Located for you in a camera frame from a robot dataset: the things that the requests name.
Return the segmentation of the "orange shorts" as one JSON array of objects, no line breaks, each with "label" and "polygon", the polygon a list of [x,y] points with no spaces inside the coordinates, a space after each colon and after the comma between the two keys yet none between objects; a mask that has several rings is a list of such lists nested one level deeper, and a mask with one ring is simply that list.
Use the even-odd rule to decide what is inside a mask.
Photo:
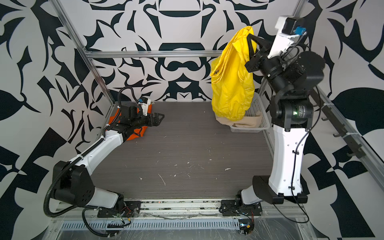
[{"label": "orange shorts", "polygon": [[140,106],[121,106],[107,130],[121,134],[124,142],[129,140],[132,135],[141,137],[142,128],[148,123],[147,117]]}]

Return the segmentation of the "yellow shorts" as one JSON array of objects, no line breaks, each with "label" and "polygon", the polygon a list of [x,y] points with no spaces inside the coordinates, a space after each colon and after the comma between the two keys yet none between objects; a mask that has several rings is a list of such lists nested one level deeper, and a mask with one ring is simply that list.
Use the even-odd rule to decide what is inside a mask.
[{"label": "yellow shorts", "polygon": [[237,31],[222,54],[212,62],[212,108],[217,117],[232,122],[245,116],[255,93],[253,74],[245,67],[250,60],[247,37],[252,34],[251,26]]}]

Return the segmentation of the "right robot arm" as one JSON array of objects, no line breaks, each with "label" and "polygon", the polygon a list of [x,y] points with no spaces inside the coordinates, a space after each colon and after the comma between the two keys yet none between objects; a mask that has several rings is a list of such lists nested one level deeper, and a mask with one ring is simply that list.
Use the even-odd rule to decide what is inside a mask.
[{"label": "right robot arm", "polygon": [[250,59],[246,70],[260,71],[275,92],[270,100],[275,145],[271,174],[254,176],[252,185],[241,190],[239,198],[243,205],[276,205],[285,200],[305,204],[308,197],[301,184],[303,150],[314,127],[314,106],[309,95],[324,79],[325,60],[304,51],[288,64],[281,51],[273,55],[271,42],[249,34],[247,43]]}]

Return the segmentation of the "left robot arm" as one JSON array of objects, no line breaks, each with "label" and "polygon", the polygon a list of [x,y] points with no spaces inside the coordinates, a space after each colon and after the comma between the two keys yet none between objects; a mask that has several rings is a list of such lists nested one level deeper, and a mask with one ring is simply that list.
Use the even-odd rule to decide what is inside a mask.
[{"label": "left robot arm", "polygon": [[102,208],[121,214],[125,207],[124,196],[97,188],[91,175],[114,149],[130,137],[141,137],[145,128],[161,124],[165,116],[151,110],[150,102],[119,106],[113,120],[94,144],[70,161],[58,162],[44,199],[44,214],[55,218],[75,208]]}]

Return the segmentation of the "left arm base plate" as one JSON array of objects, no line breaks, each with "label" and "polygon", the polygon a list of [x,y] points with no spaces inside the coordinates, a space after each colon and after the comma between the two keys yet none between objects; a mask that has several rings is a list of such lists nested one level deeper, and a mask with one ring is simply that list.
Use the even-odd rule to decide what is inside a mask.
[{"label": "left arm base plate", "polygon": [[112,218],[120,214],[123,218],[134,217],[140,213],[141,201],[119,201],[112,209],[100,208],[98,218]]}]

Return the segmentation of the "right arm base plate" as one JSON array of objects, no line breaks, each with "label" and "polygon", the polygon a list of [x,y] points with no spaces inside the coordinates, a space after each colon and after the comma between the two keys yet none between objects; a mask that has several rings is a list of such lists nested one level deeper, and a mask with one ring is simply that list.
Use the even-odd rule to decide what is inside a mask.
[{"label": "right arm base plate", "polygon": [[221,200],[221,205],[219,207],[219,213],[224,217],[234,217],[234,216],[261,216],[262,206],[260,203],[253,205],[240,205],[236,200]]}]

